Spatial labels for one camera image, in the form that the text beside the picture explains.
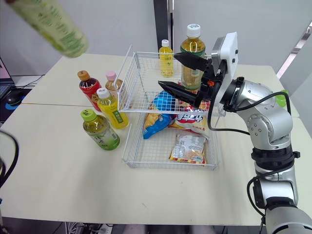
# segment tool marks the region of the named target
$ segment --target green bottle cap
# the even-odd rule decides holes
[[[97,114],[91,109],[83,110],[80,115],[83,118],[83,120],[87,122],[92,121],[97,117]]]
[[[282,92],[285,92],[289,95],[289,91],[288,90],[281,90]],[[277,101],[277,104],[280,105],[281,107],[284,107],[286,106],[286,99],[284,97],[284,95],[277,95],[276,96],[276,101]]]

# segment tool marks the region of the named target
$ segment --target table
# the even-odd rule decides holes
[[[92,104],[79,89],[78,71],[86,70],[91,77],[98,79],[104,87],[107,81],[105,73],[119,71],[124,56],[83,54],[78,58],[62,57],[37,84],[23,103],[90,106]],[[126,60],[120,77],[124,79],[130,64]]]
[[[220,165],[214,171],[131,169],[121,159],[121,145],[100,149],[82,129],[84,107],[22,104],[1,129],[19,141],[18,164],[0,191],[3,216],[93,223],[259,225],[246,185],[254,176],[249,136],[220,132]],[[135,122],[136,114],[129,115]],[[312,140],[293,118],[299,208],[312,216]],[[221,118],[218,127],[246,129],[238,116]],[[13,154],[0,137],[4,161]]]
[[[79,78],[77,77],[77,72],[80,70],[88,71],[91,77],[97,78],[104,86],[107,81],[105,73],[107,71],[115,71],[117,73],[123,60],[124,56],[94,54],[83,54],[78,58],[62,57],[22,102],[91,107],[91,103],[78,87]],[[129,64],[130,57],[127,58],[122,69],[121,79],[125,78]],[[274,92],[284,89],[270,66],[239,64],[235,77],[239,76],[243,76],[252,82],[262,83]],[[292,116],[299,117],[299,113],[292,103],[291,107]]]

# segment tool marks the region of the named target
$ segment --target white bottle cap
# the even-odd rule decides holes
[[[109,97],[109,91],[105,88],[99,88],[97,90],[97,95],[100,99],[108,98]]]
[[[187,25],[187,36],[190,38],[198,38],[200,37],[201,30],[200,25],[197,23],[192,23]]]
[[[169,47],[169,41],[168,40],[162,40],[161,41],[161,46],[163,46],[163,47]]]

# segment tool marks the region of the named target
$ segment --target robotic arm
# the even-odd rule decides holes
[[[252,206],[262,216],[269,234],[312,234],[312,220],[298,209],[298,191],[294,173],[294,159],[290,132],[293,120],[288,95],[273,93],[268,87],[234,78],[238,62],[237,33],[218,38],[211,59],[191,53],[175,54],[183,65],[204,72],[201,87],[196,94],[173,82],[159,81],[159,85],[172,96],[199,107],[202,100],[210,106],[221,103],[228,112],[236,112],[246,123],[248,132],[237,129],[215,129],[211,126],[212,108],[208,111],[208,126],[212,131],[235,131],[248,134],[253,143],[252,159],[256,176],[247,184]],[[287,111],[274,96],[284,95]],[[250,196],[253,184],[255,204]]]

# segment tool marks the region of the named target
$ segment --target blue snack bag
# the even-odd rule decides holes
[[[151,135],[154,135],[155,133],[163,130],[171,123],[173,119],[174,115],[171,114],[148,113],[144,123],[143,139],[148,139],[151,137]]]
[[[159,111],[173,111],[175,109],[176,99],[169,93],[162,91],[154,98],[150,109]],[[148,113],[144,122],[143,138],[148,139],[153,134],[166,128],[174,119],[175,115]]]

